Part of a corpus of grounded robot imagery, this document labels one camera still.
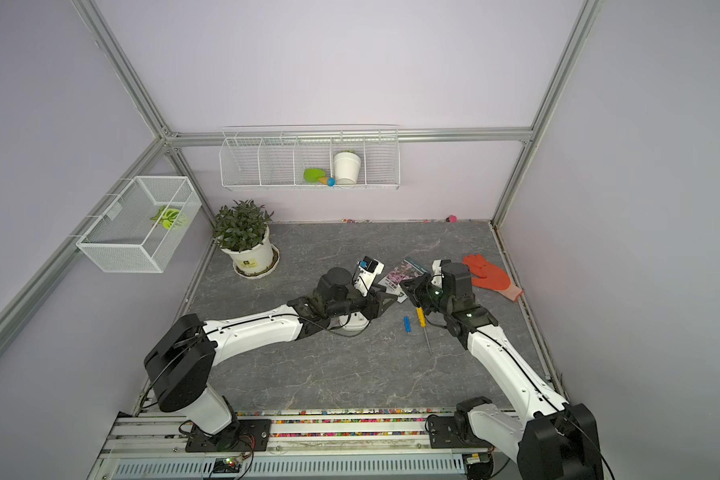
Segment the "yellow handled screwdriver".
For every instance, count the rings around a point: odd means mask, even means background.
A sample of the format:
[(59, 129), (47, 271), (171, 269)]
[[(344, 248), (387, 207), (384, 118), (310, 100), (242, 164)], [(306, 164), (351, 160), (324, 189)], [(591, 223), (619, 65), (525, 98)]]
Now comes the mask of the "yellow handled screwdriver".
[(431, 342), (430, 342), (429, 334), (428, 334), (428, 330), (427, 330), (427, 325), (428, 325), (428, 323), (427, 323), (427, 319), (426, 319), (426, 316), (425, 316), (425, 314), (424, 314), (424, 311), (423, 311), (423, 308), (422, 308), (422, 307), (417, 307), (417, 308), (416, 308), (416, 315), (417, 315), (417, 318), (418, 318), (419, 325), (420, 325), (420, 327), (421, 327), (421, 329), (422, 329), (422, 331), (423, 331), (423, 335), (424, 335), (425, 343), (426, 343), (426, 346), (427, 346), (427, 350), (428, 350), (429, 354), (432, 355), (433, 352), (432, 352)]

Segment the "white square alarm clock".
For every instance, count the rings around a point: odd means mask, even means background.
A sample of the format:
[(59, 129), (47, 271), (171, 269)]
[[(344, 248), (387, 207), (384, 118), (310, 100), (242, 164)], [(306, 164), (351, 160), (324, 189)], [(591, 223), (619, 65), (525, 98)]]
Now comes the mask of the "white square alarm clock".
[(339, 328), (346, 332), (359, 332), (369, 325), (370, 321), (361, 313), (352, 313), (340, 318)]

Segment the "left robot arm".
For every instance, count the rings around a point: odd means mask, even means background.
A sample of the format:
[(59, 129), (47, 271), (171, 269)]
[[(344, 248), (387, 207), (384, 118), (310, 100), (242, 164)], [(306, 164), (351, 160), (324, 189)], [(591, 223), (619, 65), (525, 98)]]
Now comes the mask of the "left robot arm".
[(147, 390), (161, 412), (185, 416), (208, 436), (230, 429), (236, 414), (208, 383), (213, 367), (248, 351), (320, 332), (359, 335), (397, 301), (375, 283), (383, 270), (383, 263), (366, 257), (354, 272), (334, 267), (319, 278), (311, 294), (271, 310), (226, 320), (182, 316), (144, 359)]

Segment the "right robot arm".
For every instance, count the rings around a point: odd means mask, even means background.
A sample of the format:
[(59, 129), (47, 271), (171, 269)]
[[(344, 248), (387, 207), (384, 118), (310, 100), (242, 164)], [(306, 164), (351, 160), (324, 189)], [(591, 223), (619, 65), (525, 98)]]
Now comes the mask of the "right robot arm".
[(498, 448), (524, 479), (602, 479), (610, 469), (601, 454), (597, 422), (583, 404), (550, 387), (513, 347), (498, 320), (480, 305), (467, 265), (443, 261), (400, 286), (424, 315), (440, 314), (449, 333), (489, 372), (515, 413), (485, 398), (457, 407), (462, 431)]

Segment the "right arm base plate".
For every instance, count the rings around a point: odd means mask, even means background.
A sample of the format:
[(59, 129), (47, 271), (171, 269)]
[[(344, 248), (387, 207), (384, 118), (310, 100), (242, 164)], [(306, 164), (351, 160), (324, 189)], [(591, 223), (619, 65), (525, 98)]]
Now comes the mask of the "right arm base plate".
[(469, 433), (464, 423), (454, 416), (430, 414), (424, 421), (424, 429), (432, 449), (491, 449), (493, 447), (489, 442)]

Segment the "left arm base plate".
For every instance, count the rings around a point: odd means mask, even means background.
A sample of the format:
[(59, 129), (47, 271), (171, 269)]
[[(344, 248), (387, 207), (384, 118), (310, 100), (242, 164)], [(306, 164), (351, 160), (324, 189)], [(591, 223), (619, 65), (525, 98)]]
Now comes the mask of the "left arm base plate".
[(234, 420), (217, 434), (207, 434), (192, 425), (187, 434), (187, 453), (263, 452), (270, 439), (268, 419)]

